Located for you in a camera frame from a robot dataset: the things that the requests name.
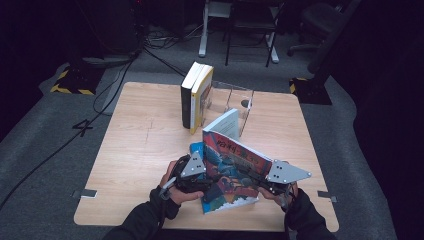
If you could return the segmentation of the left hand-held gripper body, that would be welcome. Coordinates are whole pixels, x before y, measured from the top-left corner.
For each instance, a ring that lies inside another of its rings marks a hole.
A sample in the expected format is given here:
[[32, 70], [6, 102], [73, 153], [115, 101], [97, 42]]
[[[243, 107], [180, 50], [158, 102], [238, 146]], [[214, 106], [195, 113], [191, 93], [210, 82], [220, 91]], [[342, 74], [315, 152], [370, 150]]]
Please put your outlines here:
[[175, 164], [171, 176], [175, 177], [174, 185], [184, 193], [200, 191], [207, 186], [201, 186], [204, 178], [205, 165], [198, 152], [182, 156]]

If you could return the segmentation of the blue book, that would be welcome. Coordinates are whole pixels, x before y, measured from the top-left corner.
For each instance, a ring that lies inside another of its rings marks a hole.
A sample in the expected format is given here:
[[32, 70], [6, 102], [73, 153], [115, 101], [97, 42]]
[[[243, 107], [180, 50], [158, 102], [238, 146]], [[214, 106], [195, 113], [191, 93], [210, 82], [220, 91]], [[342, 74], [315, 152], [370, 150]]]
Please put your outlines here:
[[189, 149], [191, 154], [200, 154], [206, 167], [200, 179], [212, 180], [212, 184], [201, 198], [204, 214], [258, 201], [258, 191], [251, 186], [250, 178], [236, 169], [230, 157], [222, 156], [210, 148], [204, 150], [202, 142], [192, 143]]

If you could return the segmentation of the red comic book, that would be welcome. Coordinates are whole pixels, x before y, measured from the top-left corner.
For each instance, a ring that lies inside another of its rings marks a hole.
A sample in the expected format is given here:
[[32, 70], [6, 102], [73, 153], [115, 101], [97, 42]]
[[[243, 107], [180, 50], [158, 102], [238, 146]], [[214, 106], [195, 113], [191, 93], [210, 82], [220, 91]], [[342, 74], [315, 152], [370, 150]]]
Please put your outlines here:
[[214, 131], [214, 128], [229, 124], [230, 119], [237, 115], [238, 111], [231, 109], [210, 125], [204, 127], [202, 132], [203, 148], [204, 150], [210, 148], [222, 156], [230, 157], [237, 170], [239, 170], [240, 165], [245, 165], [265, 176], [271, 168], [272, 160], [269, 157], [240, 143], [239, 139], [235, 140], [223, 133]]

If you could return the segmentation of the yellow book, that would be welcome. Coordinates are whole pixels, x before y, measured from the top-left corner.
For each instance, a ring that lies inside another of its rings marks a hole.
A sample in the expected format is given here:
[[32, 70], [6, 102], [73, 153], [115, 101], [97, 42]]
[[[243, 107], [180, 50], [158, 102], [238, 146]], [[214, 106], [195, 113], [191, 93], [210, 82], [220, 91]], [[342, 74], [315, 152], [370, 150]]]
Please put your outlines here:
[[194, 134], [203, 121], [204, 103], [208, 98], [214, 68], [210, 65], [202, 64], [200, 72], [191, 89], [191, 114], [190, 133]]

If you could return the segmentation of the black hardcover book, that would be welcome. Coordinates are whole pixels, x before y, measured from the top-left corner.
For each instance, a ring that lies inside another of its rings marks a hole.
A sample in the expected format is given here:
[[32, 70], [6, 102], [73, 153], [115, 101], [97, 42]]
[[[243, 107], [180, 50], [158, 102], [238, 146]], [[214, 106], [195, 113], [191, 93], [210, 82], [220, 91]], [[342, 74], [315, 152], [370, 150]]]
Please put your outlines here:
[[202, 70], [203, 65], [194, 61], [187, 75], [180, 85], [181, 96], [181, 117], [184, 128], [189, 129], [191, 117], [191, 90], [197, 80], [197, 77]]

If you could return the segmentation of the clear acrylic book rack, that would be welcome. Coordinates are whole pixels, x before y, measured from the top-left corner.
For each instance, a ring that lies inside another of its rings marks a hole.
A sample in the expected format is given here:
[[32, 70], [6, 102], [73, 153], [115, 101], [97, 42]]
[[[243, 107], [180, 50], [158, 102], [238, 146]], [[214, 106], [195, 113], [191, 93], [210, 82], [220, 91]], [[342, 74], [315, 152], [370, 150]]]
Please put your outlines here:
[[227, 111], [236, 109], [238, 115], [232, 117], [229, 124], [214, 128], [214, 131], [238, 140], [246, 125], [252, 107], [253, 95], [254, 91], [251, 89], [213, 81], [205, 103], [203, 126], [207, 127]]

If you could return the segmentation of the person's left hand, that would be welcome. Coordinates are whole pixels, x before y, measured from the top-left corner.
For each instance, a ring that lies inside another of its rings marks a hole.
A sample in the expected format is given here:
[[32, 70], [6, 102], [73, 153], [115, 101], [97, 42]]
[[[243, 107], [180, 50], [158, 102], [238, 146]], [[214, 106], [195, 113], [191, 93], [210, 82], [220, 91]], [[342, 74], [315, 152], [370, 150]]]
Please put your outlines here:
[[[176, 160], [171, 161], [169, 163], [167, 171], [162, 176], [162, 179], [160, 181], [160, 184], [159, 184], [160, 187], [163, 187], [168, 182], [168, 180], [170, 179], [170, 175], [172, 173], [172, 170], [173, 170], [175, 164], [176, 164]], [[192, 192], [192, 193], [184, 193], [184, 192], [181, 192], [179, 189], [177, 189], [175, 186], [170, 186], [169, 192], [170, 192], [170, 198], [177, 205], [181, 205], [183, 202], [197, 200], [197, 199], [204, 196], [204, 193], [202, 191], [197, 191], [197, 192]]]

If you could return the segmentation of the person's right hand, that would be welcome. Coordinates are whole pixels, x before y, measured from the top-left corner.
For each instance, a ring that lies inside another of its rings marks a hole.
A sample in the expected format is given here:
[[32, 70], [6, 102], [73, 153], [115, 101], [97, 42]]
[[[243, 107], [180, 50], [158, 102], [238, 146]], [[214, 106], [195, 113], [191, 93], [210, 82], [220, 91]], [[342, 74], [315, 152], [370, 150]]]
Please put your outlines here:
[[288, 190], [280, 195], [273, 195], [267, 189], [262, 187], [259, 187], [258, 191], [265, 199], [273, 200], [277, 205], [285, 209], [288, 209], [298, 196], [298, 186], [296, 183], [291, 183]]

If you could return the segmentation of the black yellow striped base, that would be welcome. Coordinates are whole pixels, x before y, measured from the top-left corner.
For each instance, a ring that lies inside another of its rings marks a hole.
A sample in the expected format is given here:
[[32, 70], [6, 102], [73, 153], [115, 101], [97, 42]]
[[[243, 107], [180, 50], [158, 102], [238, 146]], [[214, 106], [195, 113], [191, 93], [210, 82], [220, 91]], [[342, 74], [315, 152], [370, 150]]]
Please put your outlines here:
[[66, 66], [50, 91], [65, 94], [95, 95], [104, 72], [104, 69], [98, 68], [80, 71], [71, 66]]
[[302, 104], [332, 104], [325, 86], [316, 83], [313, 79], [292, 78], [289, 80], [289, 90]]

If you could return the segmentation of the grey stand base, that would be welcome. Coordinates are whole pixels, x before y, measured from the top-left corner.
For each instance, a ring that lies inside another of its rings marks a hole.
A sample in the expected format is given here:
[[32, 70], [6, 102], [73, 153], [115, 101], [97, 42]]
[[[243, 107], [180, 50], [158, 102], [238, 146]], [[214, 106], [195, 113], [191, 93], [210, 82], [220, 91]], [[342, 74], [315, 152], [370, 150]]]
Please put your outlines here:
[[127, 55], [107, 55], [105, 58], [84, 57], [83, 61], [92, 68], [113, 68], [126, 65], [133, 61], [132, 56]]

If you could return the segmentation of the dark slanted stand pole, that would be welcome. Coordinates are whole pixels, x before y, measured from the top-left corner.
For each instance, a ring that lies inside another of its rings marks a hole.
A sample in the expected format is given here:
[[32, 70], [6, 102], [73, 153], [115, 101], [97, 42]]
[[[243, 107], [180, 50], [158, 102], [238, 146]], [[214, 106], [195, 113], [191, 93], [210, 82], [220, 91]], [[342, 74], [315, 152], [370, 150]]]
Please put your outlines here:
[[344, 11], [336, 8], [325, 8], [325, 16], [321, 21], [321, 25], [326, 26], [326, 36], [318, 47], [317, 55], [308, 65], [310, 73], [317, 74], [319, 71], [329, 67], [336, 51], [336, 42], [360, 2], [361, 0], [351, 0]]

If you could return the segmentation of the black folding chair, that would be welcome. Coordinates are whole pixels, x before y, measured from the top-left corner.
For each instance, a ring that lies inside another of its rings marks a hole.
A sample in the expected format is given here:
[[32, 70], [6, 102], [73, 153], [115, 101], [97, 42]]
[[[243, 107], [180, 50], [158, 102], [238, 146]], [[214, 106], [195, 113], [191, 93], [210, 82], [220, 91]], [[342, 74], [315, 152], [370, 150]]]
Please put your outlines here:
[[[231, 48], [258, 48], [263, 42], [267, 50], [266, 67], [271, 61], [274, 50], [275, 33], [279, 15], [285, 0], [232, 0], [225, 36], [227, 39], [225, 65], [229, 63]], [[257, 44], [233, 44], [232, 36], [236, 32], [261, 35]]]

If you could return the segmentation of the dark office chair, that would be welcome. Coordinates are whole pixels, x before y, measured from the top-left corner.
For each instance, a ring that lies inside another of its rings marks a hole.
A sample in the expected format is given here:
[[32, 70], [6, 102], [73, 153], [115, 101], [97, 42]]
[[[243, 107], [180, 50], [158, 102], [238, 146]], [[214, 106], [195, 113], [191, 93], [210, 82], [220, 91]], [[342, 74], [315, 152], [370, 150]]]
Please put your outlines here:
[[315, 51], [327, 39], [340, 22], [343, 13], [327, 3], [315, 3], [301, 13], [299, 41], [300, 45], [291, 46], [288, 56], [296, 51]]

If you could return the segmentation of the dark equipment stand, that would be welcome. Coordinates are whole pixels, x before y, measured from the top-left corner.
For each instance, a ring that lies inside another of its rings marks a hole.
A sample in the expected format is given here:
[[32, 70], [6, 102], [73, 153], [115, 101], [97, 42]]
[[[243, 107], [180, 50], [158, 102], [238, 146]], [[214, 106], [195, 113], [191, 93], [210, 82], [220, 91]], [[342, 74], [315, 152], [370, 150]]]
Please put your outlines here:
[[102, 50], [108, 54], [139, 52], [141, 38], [136, 0], [77, 0]]

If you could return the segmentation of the white desk frame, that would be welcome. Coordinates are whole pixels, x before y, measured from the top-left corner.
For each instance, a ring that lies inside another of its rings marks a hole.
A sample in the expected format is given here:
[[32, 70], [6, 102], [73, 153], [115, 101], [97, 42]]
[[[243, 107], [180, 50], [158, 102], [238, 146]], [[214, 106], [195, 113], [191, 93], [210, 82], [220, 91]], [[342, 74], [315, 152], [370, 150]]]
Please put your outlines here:
[[[206, 56], [207, 41], [208, 41], [208, 23], [213, 18], [229, 18], [230, 15], [229, 0], [205, 0], [203, 9], [203, 29], [200, 38], [198, 56], [203, 58]], [[271, 47], [272, 40], [275, 39], [275, 33], [265, 35], [267, 47]], [[271, 59], [273, 63], [279, 63], [279, 57], [275, 47], [271, 49]]]

